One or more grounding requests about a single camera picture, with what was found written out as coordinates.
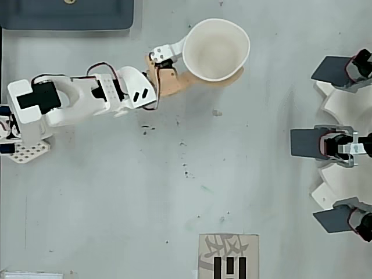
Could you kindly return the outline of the tan gripper with motor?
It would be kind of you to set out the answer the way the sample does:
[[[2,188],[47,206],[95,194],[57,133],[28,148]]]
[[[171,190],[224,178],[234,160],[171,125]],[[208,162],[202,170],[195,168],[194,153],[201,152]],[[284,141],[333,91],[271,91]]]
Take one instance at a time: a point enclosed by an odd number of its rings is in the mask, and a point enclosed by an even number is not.
[[[174,95],[197,84],[215,88],[228,87],[242,76],[243,67],[238,69],[231,77],[221,81],[206,81],[193,75],[190,71],[178,75],[173,64],[184,57],[183,50],[186,39],[187,36],[173,44],[157,46],[150,51],[149,55],[145,56],[148,67],[146,70],[147,79],[153,86],[156,85],[156,79],[160,80],[161,97]]]

